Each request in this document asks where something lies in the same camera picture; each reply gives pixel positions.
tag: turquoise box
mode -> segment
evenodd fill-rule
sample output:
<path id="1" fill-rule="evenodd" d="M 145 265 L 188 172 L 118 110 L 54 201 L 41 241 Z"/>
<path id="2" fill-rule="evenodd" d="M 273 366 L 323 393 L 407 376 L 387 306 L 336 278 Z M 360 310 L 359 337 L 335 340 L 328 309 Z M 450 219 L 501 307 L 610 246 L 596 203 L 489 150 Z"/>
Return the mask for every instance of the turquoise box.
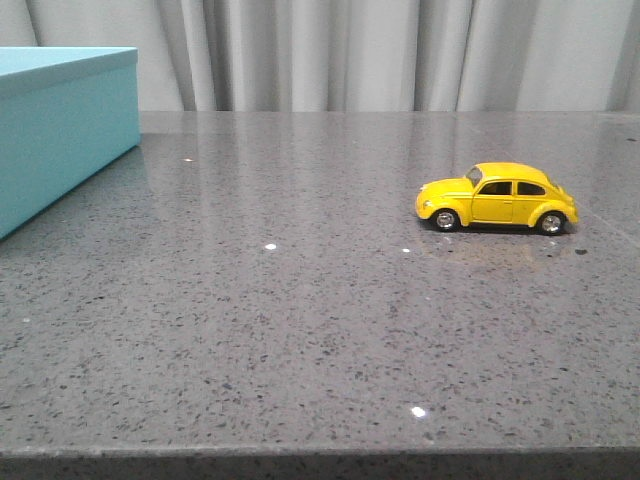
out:
<path id="1" fill-rule="evenodd" d="M 140 141 L 135 48 L 0 48 L 0 238 Z"/>

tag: box lid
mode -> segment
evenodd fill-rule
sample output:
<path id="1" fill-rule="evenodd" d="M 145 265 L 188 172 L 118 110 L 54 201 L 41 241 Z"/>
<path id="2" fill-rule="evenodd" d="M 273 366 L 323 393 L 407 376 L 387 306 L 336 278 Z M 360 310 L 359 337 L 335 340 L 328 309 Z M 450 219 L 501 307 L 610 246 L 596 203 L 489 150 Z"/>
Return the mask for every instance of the box lid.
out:
<path id="1" fill-rule="evenodd" d="M 134 47 L 2 47 L 0 98 L 137 63 Z"/>

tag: speckled stone surface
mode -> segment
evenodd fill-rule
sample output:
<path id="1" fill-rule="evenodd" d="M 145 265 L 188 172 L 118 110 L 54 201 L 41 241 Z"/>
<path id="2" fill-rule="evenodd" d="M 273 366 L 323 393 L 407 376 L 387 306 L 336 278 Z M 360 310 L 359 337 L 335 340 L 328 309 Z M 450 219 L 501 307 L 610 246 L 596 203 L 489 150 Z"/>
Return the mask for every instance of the speckled stone surface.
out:
<path id="1" fill-rule="evenodd" d="M 640 478 L 639 116 L 142 122 L 0 242 L 0 474 Z M 580 224 L 417 219 L 489 159 Z"/>

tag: toy car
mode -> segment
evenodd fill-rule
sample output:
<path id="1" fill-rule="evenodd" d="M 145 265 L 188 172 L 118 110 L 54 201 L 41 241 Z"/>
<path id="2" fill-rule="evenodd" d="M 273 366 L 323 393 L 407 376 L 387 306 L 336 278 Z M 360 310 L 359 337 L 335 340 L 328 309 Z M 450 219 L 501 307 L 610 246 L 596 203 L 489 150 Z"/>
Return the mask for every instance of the toy car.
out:
<path id="1" fill-rule="evenodd" d="M 519 163 L 479 163 L 462 178 L 424 184 L 416 212 L 438 230 L 472 223 L 527 225 L 559 235 L 578 222 L 573 198 L 542 171 Z"/>

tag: hubcap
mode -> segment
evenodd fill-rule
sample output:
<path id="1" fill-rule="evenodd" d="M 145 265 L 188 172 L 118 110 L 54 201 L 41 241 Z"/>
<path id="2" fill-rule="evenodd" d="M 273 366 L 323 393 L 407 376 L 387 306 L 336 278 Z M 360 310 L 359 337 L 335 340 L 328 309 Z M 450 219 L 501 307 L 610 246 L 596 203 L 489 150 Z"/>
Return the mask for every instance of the hubcap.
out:
<path id="1" fill-rule="evenodd" d="M 451 228 L 455 222 L 455 217 L 451 212 L 441 212 L 438 214 L 438 218 L 436 218 L 436 223 L 440 228 Z"/>
<path id="2" fill-rule="evenodd" d="M 542 220 L 542 229 L 548 233 L 556 233 L 560 230 L 560 225 L 562 225 L 562 220 L 556 215 L 547 215 Z"/>

